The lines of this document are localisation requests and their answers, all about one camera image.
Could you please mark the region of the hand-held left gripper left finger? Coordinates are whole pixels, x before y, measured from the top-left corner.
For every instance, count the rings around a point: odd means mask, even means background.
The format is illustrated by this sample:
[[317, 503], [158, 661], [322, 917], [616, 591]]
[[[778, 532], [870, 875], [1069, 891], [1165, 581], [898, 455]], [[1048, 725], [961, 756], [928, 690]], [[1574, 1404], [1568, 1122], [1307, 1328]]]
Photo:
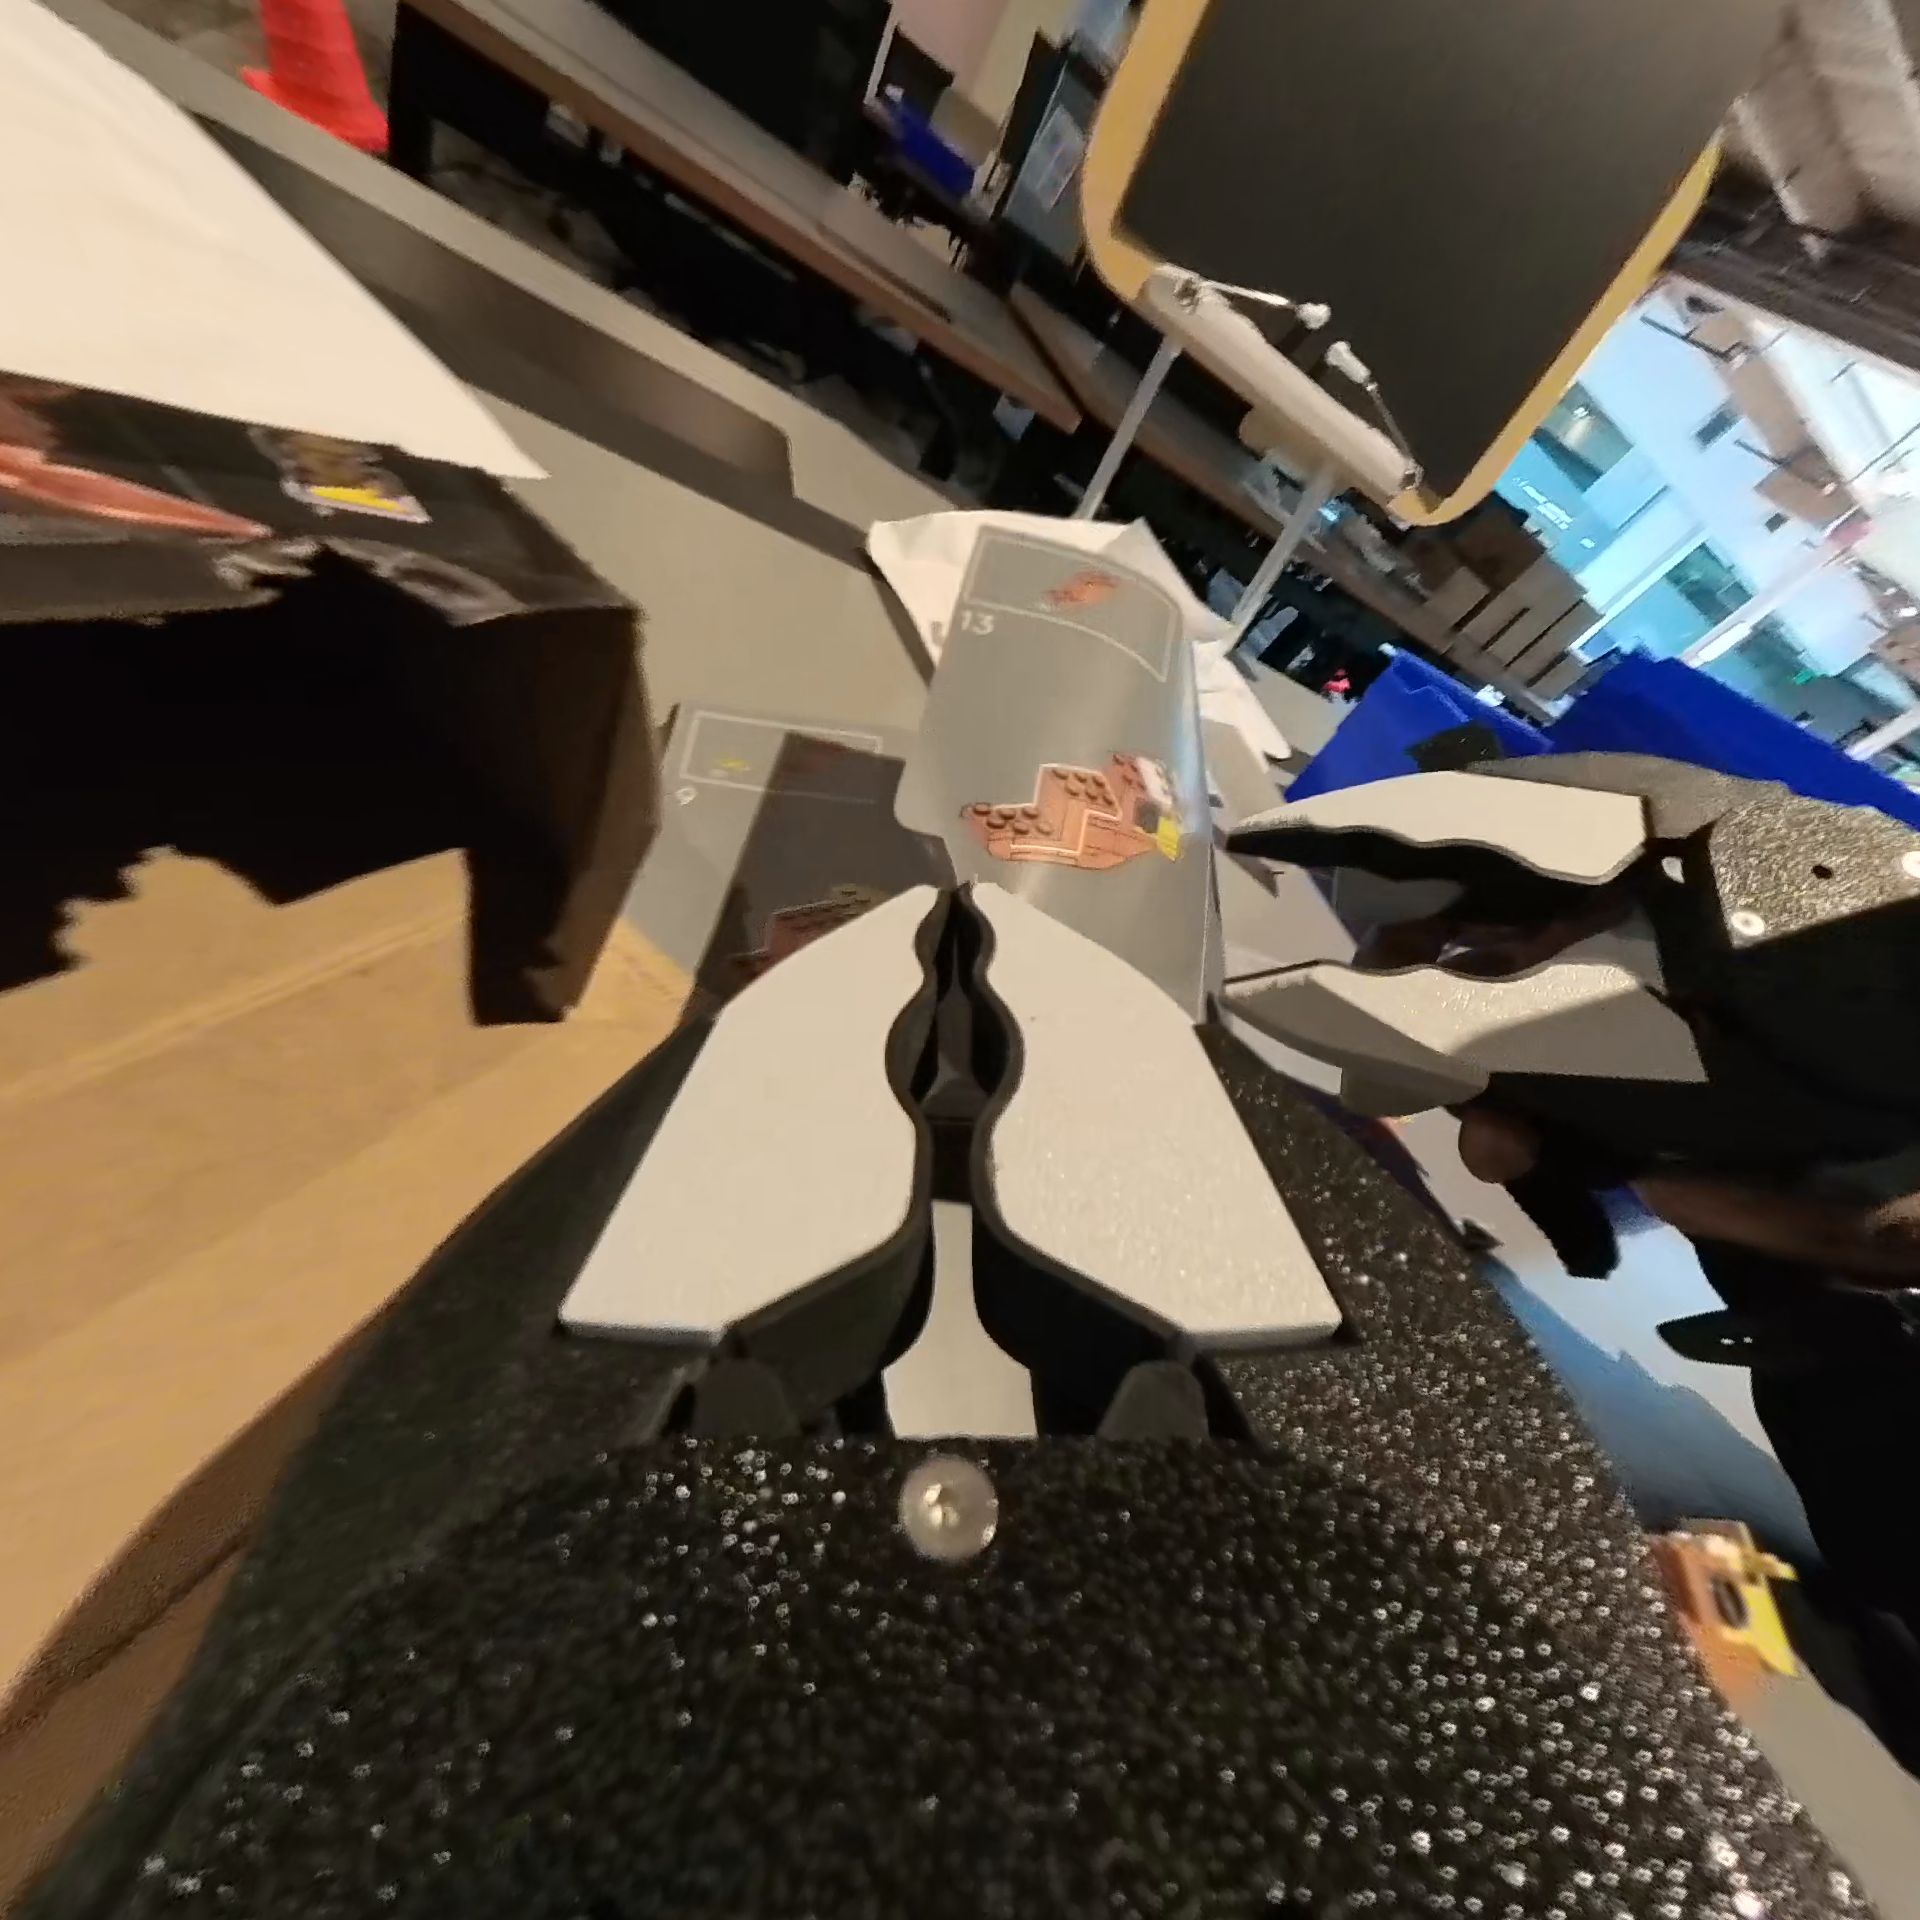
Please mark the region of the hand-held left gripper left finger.
[[904, 1225], [918, 1129], [886, 1050], [942, 905], [911, 888], [721, 1008], [560, 1305], [566, 1332], [714, 1348]]

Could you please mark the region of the grey building instruction booklet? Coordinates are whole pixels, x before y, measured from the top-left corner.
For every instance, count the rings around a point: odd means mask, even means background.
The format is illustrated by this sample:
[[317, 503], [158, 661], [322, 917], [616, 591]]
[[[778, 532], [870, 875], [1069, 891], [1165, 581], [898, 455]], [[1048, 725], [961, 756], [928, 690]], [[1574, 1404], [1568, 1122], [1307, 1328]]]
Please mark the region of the grey building instruction booklet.
[[915, 727], [683, 707], [626, 923], [685, 1016], [918, 888], [998, 885], [1205, 1019], [1219, 975], [1198, 656], [1119, 538], [970, 536]]

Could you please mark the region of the grey desk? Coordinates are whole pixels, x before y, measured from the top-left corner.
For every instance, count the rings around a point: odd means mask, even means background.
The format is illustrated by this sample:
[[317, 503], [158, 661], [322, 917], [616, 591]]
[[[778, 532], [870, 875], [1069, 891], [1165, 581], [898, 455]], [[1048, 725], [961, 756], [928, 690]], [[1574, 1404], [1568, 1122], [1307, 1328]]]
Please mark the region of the grey desk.
[[[199, 116], [210, 137], [358, 272], [545, 469], [518, 493], [642, 611], [656, 712], [737, 707], [842, 727], [904, 729], [928, 666], [865, 559], [872, 520], [944, 505], [842, 419], [824, 416], [650, 311], [575, 272], [538, 239], [512, 185], [447, 199], [272, 108], [203, 55], [235, 33], [175, 43], [117, 4], [54, 4], [117, 61]], [[1839, 1594], [1746, 1383], [1675, 1356], [1655, 1327], [1712, 1304], [1667, 1227], [1634, 1227], [1606, 1283], [1573, 1281], [1547, 1241], [1455, 1153], [1455, 1122], [1397, 1122], [1431, 1201], [1488, 1233], [1488, 1271], [1545, 1338], [1574, 1405], [1645, 1520], [1696, 1500], [1753, 1520], [1801, 1570], [1783, 1604], [1810, 1679], [1765, 1675], [1731, 1700], [1802, 1788], [1864, 1777], [1864, 1735], [1914, 1770], [1914, 1650], [1904, 1628]]]

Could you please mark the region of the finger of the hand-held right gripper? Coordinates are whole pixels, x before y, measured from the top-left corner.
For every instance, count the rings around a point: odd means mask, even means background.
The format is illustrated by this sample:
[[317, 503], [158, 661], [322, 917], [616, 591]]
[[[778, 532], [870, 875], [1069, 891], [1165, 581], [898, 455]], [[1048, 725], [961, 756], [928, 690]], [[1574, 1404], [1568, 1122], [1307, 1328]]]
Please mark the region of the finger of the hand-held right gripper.
[[1704, 1085], [1688, 1024], [1616, 961], [1513, 977], [1285, 968], [1226, 984], [1232, 1016], [1331, 1068], [1360, 1114], [1469, 1101], [1497, 1076]]
[[1521, 768], [1401, 776], [1319, 792], [1230, 831], [1226, 851], [1314, 875], [1354, 940], [1411, 922], [1576, 929], [1645, 919], [1643, 802]]

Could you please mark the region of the red traffic cone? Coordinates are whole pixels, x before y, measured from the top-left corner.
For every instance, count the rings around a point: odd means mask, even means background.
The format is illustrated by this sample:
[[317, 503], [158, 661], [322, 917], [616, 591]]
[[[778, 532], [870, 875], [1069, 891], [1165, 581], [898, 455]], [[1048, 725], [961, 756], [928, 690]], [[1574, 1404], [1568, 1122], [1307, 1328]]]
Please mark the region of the red traffic cone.
[[387, 122], [360, 64], [342, 2], [258, 2], [262, 64], [241, 83], [358, 154], [385, 155]]

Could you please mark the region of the white crumpled plastic bag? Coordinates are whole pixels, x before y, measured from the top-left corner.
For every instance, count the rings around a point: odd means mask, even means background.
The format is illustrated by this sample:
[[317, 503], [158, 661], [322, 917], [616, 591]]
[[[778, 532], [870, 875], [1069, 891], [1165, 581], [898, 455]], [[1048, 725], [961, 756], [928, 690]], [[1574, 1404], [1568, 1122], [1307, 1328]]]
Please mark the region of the white crumpled plastic bag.
[[1102, 568], [1128, 569], [1163, 591], [1179, 611], [1192, 650], [1202, 719], [1232, 727], [1263, 762], [1304, 756], [1298, 736], [1280, 729], [1255, 685], [1230, 663], [1230, 623], [1210, 613], [1185, 585], [1144, 520], [1061, 520], [1032, 513], [945, 509], [870, 527], [865, 554], [890, 587], [918, 640], [938, 656], [976, 547], [985, 536], [1034, 538], [1071, 548]]

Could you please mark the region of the stack of blue storage bins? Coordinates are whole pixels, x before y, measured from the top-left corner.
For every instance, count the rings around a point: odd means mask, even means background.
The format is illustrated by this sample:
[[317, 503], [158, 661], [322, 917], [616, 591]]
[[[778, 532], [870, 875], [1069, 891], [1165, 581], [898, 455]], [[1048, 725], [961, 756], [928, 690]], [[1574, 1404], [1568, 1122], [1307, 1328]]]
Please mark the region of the stack of blue storage bins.
[[1631, 656], [1545, 725], [1477, 703], [1466, 689], [1414, 656], [1397, 656], [1307, 759], [1286, 796], [1307, 800], [1352, 784], [1473, 764], [1434, 756], [1431, 743], [1459, 729], [1483, 733], [1493, 759], [1631, 752], [1694, 764], [1834, 805], [1872, 807], [1917, 827], [1912, 786], [1848, 759], [1810, 732], [1682, 663]]

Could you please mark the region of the black cardboard toy box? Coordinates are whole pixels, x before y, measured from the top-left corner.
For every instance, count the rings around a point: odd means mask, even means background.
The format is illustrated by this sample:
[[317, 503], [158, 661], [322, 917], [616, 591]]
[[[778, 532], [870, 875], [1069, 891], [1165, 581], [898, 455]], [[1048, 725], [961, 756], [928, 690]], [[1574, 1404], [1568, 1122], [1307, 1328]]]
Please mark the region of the black cardboard toy box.
[[5, 1737], [637, 1057], [637, 611], [477, 474], [5, 375]]

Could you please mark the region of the black table with pale edge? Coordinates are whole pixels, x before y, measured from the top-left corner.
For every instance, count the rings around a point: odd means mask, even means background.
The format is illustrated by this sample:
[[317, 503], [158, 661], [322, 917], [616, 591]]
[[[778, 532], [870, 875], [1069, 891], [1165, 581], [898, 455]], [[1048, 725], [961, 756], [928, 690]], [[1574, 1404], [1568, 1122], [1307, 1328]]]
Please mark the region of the black table with pale edge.
[[1706, 196], [1777, 2], [1154, 2], [1079, 171], [1095, 272], [1327, 500], [1477, 508]]

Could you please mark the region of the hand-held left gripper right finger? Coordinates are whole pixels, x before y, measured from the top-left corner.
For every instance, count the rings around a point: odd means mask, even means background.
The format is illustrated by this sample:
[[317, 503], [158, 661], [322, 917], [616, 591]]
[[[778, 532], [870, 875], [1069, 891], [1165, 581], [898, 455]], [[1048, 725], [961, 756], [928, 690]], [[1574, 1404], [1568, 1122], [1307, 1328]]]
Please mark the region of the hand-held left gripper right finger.
[[1336, 1300], [1198, 1026], [1112, 951], [995, 885], [969, 905], [1011, 1034], [987, 1133], [998, 1223], [1202, 1354], [1302, 1348]]

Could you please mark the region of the stack of cardboard boxes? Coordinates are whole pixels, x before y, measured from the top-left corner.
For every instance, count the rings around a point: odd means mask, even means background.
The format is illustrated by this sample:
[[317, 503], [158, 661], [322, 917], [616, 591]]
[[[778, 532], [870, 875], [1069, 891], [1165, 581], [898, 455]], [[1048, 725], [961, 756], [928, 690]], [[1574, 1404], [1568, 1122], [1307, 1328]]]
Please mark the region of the stack of cardboard boxes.
[[1597, 611], [1533, 522], [1498, 493], [1459, 520], [1405, 532], [1401, 554], [1422, 603], [1424, 647], [1458, 676], [1547, 721], [1591, 675], [1576, 645], [1597, 628]]

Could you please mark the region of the long wooden workbench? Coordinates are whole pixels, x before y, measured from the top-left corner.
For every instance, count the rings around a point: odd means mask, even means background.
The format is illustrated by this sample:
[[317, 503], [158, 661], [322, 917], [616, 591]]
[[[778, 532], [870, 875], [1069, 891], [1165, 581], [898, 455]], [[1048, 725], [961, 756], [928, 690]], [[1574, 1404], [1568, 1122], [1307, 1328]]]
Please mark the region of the long wooden workbench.
[[522, 106], [538, 128], [561, 108], [633, 155], [683, 201], [791, 267], [885, 316], [918, 345], [1058, 433], [1081, 412], [1015, 311], [872, 203], [721, 104], [597, 4], [398, 4], [390, 43], [390, 160], [430, 165], [434, 128], [456, 123], [459, 84], [483, 106]]

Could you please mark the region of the person's right forearm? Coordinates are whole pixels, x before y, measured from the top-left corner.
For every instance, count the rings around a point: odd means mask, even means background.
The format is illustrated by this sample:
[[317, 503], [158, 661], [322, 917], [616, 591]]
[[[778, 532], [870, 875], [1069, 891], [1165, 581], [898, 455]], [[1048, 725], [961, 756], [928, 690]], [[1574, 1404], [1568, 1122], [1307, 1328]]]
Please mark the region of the person's right forearm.
[[1856, 1636], [1869, 1719], [1917, 1762], [1917, 1340], [1912, 1281], [1846, 1281], [1702, 1241], [1720, 1309], [1661, 1323], [1691, 1361], [1744, 1370]]

